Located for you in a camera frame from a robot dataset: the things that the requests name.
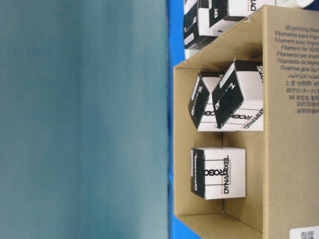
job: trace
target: cardboard box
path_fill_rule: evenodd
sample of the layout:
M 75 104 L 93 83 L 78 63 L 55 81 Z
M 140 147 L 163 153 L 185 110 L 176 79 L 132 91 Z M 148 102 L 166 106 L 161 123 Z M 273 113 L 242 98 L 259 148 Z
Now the cardboard box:
M 217 127 L 263 131 L 263 63 L 234 60 L 212 93 Z
M 318 22 L 316 11 L 265 6 L 174 69 L 173 210 L 202 238 L 289 239 L 291 229 L 319 226 Z M 281 53 L 300 64 L 279 63 Z M 196 76 L 233 59 L 263 61 L 264 131 L 197 132 L 185 106 Z M 246 149 L 245 198 L 190 191 L 189 149 L 221 146 Z
M 204 199 L 246 196 L 246 150 L 192 148 L 191 191 Z

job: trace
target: teal wall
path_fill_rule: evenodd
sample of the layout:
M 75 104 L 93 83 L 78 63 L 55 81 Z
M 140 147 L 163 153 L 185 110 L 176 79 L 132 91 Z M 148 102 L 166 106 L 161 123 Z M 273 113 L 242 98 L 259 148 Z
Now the teal wall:
M 167 238 L 165 2 L 0 0 L 0 238 Z
M 0 238 L 76 238 L 80 4 L 0 1 Z
M 167 238 L 165 1 L 82 1 L 81 238 Z

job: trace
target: black and white box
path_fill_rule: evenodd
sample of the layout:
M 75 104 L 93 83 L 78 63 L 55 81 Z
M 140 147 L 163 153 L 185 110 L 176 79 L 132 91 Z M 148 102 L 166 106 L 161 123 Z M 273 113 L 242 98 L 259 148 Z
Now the black and white box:
M 197 131 L 221 131 L 217 127 L 212 92 L 222 76 L 222 72 L 201 71 L 198 73 L 188 104 L 189 114 Z M 236 127 L 233 124 L 225 124 L 223 131 L 235 131 Z
M 184 0 L 185 49 L 200 50 L 220 33 L 209 27 L 208 0 Z
M 263 63 L 234 60 L 212 93 L 217 127 L 263 131 Z
M 193 148 L 191 191 L 207 200 L 246 197 L 246 150 Z

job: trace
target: open cardboard box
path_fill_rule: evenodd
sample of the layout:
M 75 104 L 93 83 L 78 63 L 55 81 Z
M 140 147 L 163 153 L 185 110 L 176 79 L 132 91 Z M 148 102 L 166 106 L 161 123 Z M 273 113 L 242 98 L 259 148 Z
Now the open cardboard box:
M 174 214 L 203 238 L 288 239 L 291 229 L 319 226 L 319 114 L 298 114 L 286 93 L 291 73 L 310 74 L 277 63 L 276 31 L 286 26 L 319 28 L 319 12 L 264 6 L 174 70 Z M 234 58 L 263 59 L 264 131 L 197 132 L 187 109 L 197 73 L 226 70 Z M 220 146 L 247 149 L 246 198 L 191 192 L 190 149 Z

